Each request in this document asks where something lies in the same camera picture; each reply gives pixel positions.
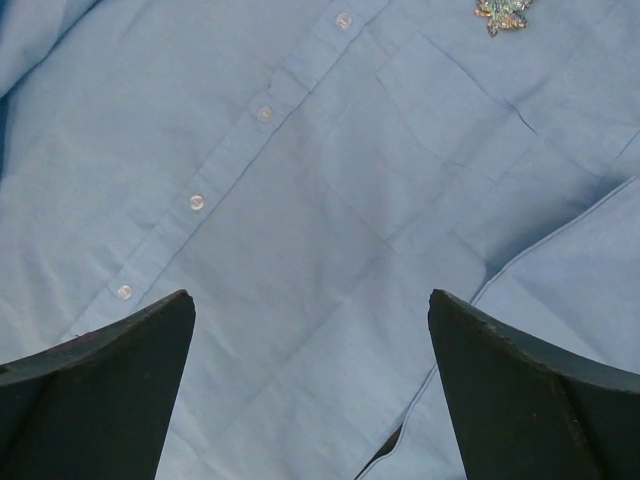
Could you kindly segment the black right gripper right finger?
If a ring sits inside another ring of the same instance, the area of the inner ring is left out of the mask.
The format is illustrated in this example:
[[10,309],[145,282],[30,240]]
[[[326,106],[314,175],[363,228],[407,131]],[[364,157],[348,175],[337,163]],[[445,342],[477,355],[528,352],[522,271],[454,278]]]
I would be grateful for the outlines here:
[[428,325],[469,479],[636,479],[639,377],[435,290]]

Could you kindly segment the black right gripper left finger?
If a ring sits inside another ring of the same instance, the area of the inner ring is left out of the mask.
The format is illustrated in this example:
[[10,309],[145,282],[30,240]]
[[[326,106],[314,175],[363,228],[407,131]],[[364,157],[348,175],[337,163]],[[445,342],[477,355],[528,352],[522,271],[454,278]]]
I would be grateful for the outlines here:
[[154,478],[195,317],[179,290],[2,365],[2,478]]

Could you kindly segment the light blue button shirt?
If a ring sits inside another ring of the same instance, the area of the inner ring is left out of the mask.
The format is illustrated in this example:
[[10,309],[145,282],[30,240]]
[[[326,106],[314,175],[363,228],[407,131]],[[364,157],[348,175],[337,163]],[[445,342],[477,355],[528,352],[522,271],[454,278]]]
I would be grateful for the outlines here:
[[161,479],[460,479],[443,289],[639,368],[639,5],[5,1],[1,358],[184,289]]

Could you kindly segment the blue gold leaf brooch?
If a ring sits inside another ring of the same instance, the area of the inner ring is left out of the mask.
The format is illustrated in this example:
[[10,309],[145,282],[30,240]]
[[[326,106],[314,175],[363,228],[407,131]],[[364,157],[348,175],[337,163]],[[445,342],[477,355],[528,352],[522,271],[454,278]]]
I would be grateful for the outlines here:
[[487,20],[487,32],[495,37],[500,31],[525,29],[528,21],[524,13],[532,3],[532,0],[477,0],[475,15]]

